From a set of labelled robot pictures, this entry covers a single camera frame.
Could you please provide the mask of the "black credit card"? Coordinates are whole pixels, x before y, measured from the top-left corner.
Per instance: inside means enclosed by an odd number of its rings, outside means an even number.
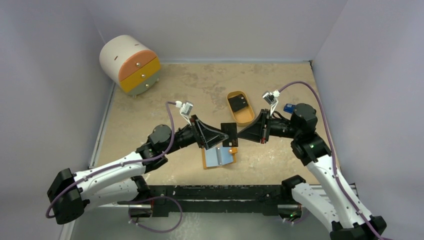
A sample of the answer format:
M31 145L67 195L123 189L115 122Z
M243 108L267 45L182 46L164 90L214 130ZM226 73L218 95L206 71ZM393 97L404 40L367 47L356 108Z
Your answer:
M228 138L222 142L223 147L236 148L239 146L237 137L237 123L223 122L220 124L221 131L228 135Z

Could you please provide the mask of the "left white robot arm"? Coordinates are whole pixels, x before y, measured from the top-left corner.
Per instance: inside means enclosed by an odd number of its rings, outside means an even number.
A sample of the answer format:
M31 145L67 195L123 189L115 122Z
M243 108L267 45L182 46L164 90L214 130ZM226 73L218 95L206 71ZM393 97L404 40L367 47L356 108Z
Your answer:
M192 144L209 150L228 139L226 132L202 122L196 115L178 129L159 124L145 143L118 160L88 170L59 171L47 190L50 205L45 216L64 225L88 210L113 202L142 205L149 199L142 175L167 163L168 154Z

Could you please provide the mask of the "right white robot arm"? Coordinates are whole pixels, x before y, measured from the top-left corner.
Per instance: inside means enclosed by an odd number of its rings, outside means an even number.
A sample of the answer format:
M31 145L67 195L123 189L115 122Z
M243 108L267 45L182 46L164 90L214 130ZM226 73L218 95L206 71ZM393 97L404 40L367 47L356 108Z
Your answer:
M290 138L294 155L315 176L326 193L316 193L299 175L282 181L280 196L288 204L304 206L328 230L332 240L377 240L387 227L382 216L374 216L359 200L333 162L333 155L316 132L316 110L305 103L295 105L290 119L273 118L268 109L237 136L265 144L270 136Z

